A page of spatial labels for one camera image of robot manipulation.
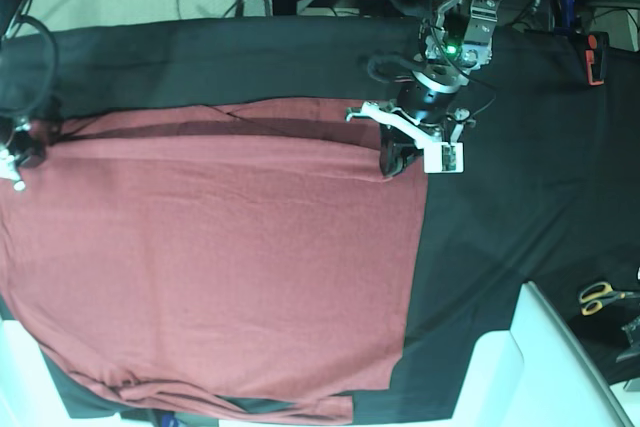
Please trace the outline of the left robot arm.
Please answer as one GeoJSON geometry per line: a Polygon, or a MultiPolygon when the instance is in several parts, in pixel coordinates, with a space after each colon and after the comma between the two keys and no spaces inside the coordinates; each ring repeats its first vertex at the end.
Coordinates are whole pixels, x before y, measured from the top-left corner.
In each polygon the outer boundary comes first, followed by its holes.
{"type": "Polygon", "coordinates": [[[395,177],[421,161],[426,174],[464,170],[465,129],[475,126],[479,109],[457,107],[473,72],[492,59],[492,40],[502,0],[390,0],[401,14],[419,20],[414,57],[380,53],[367,63],[370,78],[397,84],[395,98],[366,101],[346,118],[370,119],[380,127],[379,166],[395,177]]]}

